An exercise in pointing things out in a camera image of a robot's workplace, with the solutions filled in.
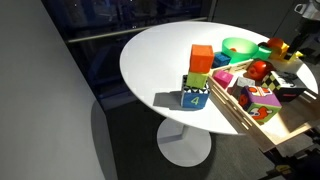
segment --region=blue toy block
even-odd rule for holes
[[[184,108],[204,108],[210,94],[208,82],[204,88],[194,88],[186,85],[187,77],[184,75],[182,79],[181,106]]]
[[[230,63],[231,58],[223,53],[215,53],[212,68],[226,66]]]

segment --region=red block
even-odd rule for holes
[[[192,45],[190,72],[208,73],[212,66],[214,53],[211,45]]]

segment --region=white wall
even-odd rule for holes
[[[0,179],[117,179],[105,117],[40,0],[0,1]]]

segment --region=number 4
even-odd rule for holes
[[[199,97],[195,97],[194,99],[191,100],[191,103],[198,105],[199,103]]]

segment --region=table top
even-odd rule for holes
[[[218,23],[155,26],[133,37],[124,47],[120,57],[122,76],[139,100],[167,118],[209,132],[239,134],[231,116],[213,98],[200,110],[180,105],[182,75],[188,74],[191,45],[212,45],[214,52],[219,52],[227,37],[242,37],[257,44],[268,40],[257,33]],[[300,73],[308,77],[304,83],[318,93],[309,68],[303,63],[296,67],[298,76]]]

